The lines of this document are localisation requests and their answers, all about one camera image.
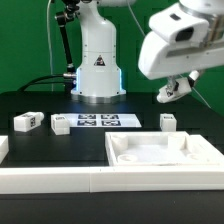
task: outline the warning label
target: warning label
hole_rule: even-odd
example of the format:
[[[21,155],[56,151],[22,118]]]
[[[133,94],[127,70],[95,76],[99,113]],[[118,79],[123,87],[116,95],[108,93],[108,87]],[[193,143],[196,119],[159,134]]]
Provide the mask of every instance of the warning label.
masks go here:
[[[94,65],[95,65],[95,66],[105,66],[105,63],[104,63],[103,58],[102,58],[101,55],[97,58],[97,60],[96,60],[96,62],[94,63]]]

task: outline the white tray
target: white tray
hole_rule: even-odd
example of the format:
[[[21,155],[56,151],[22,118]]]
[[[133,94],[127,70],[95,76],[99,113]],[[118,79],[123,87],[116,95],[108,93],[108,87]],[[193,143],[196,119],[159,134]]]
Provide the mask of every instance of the white tray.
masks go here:
[[[200,135],[186,132],[107,132],[110,166],[224,165],[224,156]]]

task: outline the white plastic part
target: white plastic part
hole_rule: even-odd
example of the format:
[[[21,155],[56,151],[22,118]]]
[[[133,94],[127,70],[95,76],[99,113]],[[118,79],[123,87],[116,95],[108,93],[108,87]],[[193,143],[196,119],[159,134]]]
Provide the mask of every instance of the white plastic part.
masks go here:
[[[121,7],[127,6],[127,1],[129,4],[134,4],[136,0],[97,0],[99,6],[109,6],[109,7]]]
[[[0,164],[9,152],[8,136],[0,136]]]
[[[198,46],[207,34],[209,23],[205,19],[191,16],[180,9],[178,3],[153,15],[149,20],[149,27],[167,43],[176,43],[177,34],[189,27],[194,28],[191,45]]]
[[[89,167],[1,168],[0,194],[89,192],[89,176]]]
[[[14,117],[14,130],[27,132],[41,125],[44,119],[42,112],[27,112],[25,114]]]
[[[122,152],[111,140],[119,134],[128,137],[128,148]],[[217,149],[186,132],[107,132],[106,152],[110,166],[224,166]]]
[[[97,11],[97,2],[80,3],[82,64],[77,69],[75,97],[111,98],[124,95],[116,64],[116,28]]]
[[[180,0],[185,7],[209,15],[224,15],[223,0]]]
[[[160,114],[160,128],[164,132],[174,132],[177,128],[177,120],[173,114]]]
[[[177,91],[170,92],[167,88],[167,85],[159,89],[159,95],[157,96],[157,100],[160,103],[167,103],[178,100],[179,98],[185,96],[186,94],[192,91],[187,78],[184,77],[176,79],[176,82],[179,84]]]
[[[176,9],[177,5],[171,6],[168,11],[162,11],[151,19],[150,26],[155,31],[146,36],[138,62],[139,69],[149,79],[180,75],[224,64],[224,39],[214,41],[206,48],[200,47],[200,42],[203,43],[209,31],[208,22],[186,13],[185,15],[183,11]],[[183,14],[183,20],[181,18],[175,21],[170,13]],[[190,26],[194,29],[192,37],[186,41],[175,42],[175,35]]]
[[[127,150],[128,148],[128,137],[125,134],[111,136],[111,141],[114,147],[120,152]]]
[[[198,78],[200,77],[200,73],[198,71],[192,71],[189,75],[189,77],[191,79],[193,79],[194,81],[197,81]]]
[[[172,133],[164,132],[120,132],[129,137],[130,145],[139,150],[139,146],[162,146],[168,143]],[[111,192],[111,191],[158,191],[158,190],[223,190],[224,189],[224,158],[200,135],[185,136],[184,148],[188,151],[182,156],[188,164],[169,163],[168,158],[159,155],[160,163],[137,164],[112,163],[112,155],[116,162],[116,149],[110,137],[119,133],[106,133],[106,150],[110,167],[71,167],[71,168],[1,168],[0,194],[37,194],[37,193],[75,193],[75,192]],[[167,149],[171,156],[177,157],[178,149]],[[148,151],[148,157],[154,156]]]
[[[51,115],[51,128],[56,135],[70,134],[69,121],[63,115]]]

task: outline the white block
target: white block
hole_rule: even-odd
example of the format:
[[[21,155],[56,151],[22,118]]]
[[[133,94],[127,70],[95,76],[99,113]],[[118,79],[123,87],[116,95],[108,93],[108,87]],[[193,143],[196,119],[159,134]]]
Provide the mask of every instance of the white block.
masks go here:
[[[0,194],[89,192],[89,168],[2,168]]]
[[[56,135],[68,135],[70,134],[69,121],[63,115],[54,114],[51,115],[51,128]]]
[[[177,120],[173,114],[160,114],[160,128],[164,132],[176,131]]]
[[[27,132],[41,125],[44,114],[41,112],[27,112],[14,117],[14,130]]]
[[[0,136],[0,163],[3,161],[9,151],[8,137]]]

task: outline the small white block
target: small white block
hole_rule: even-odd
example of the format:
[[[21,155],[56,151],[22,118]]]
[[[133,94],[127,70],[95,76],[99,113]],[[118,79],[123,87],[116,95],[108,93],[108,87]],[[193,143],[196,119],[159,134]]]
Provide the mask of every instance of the small white block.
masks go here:
[[[164,132],[176,131],[177,120],[173,114],[160,114],[160,128]]]
[[[14,130],[27,132],[41,125],[44,114],[41,112],[27,112],[14,117]]]
[[[69,121],[63,115],[51,115],[51,128],[53,129],[56,135],[70,134]]]
[[[9,151],[8,137],[0,136],[0,163],[3,161]]]

